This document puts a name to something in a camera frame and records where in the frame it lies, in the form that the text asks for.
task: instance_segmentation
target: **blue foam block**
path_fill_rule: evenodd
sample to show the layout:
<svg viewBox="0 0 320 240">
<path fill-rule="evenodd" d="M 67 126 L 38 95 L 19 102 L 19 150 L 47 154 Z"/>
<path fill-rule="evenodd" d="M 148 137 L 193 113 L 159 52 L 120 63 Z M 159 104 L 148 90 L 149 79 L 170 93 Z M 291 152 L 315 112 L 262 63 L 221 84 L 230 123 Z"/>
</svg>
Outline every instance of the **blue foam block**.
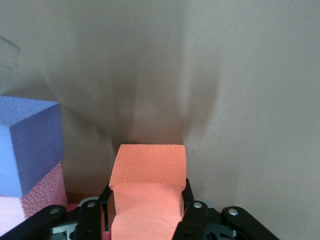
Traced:
<svg viewBox="0 0 320 240">
<path fill-rule="evenodd" d="M 60 105 L 0 95 L 0 195 L 23 198 L 64 157 Z"/>
</svg>

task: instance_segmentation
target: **pink foam block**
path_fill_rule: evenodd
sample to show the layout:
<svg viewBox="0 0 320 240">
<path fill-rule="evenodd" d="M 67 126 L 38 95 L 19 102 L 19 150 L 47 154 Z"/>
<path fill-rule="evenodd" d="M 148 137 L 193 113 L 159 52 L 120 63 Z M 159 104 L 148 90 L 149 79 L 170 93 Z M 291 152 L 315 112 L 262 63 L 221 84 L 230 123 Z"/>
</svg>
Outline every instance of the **pink foam block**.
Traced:
<svg viewBox="0 0 320 240">
<path fill-rule="evenodd" d="M 112 240 L 170 240 L 182 220 L 186 187 L 183 145 L 121 145 L 109 186 Z"/>
<path fill-rule="evenodd" d="M 49 205 L 67 205 L 61 162 L 23 198 L 0 196 L 0 236 Z"/>
</svg>

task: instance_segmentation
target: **foam texture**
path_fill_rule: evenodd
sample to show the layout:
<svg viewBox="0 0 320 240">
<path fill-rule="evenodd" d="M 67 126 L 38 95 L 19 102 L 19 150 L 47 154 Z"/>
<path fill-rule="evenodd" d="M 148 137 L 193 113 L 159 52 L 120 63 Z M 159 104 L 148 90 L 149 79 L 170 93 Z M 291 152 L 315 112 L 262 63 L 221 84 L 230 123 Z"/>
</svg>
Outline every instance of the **foam texture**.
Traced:
<svg viewBox="0 0 320 240">
<path fill-rule="evenodd" d="M 67 206 L 61 162 L 25 197 L 0 196 L 0 236 L 49 205 Z"/>
<path fill-rule="evenodd" d="M 0 96 L 0 195 L 23 198 L 63 157 L 58 102 Z"/>
<path fill-rule="evenodd" d="M 172 239 L 182 220 L 186 170 L 183 145 L 121 145 L 109 183 L 112 240 Z"/>
</svg>

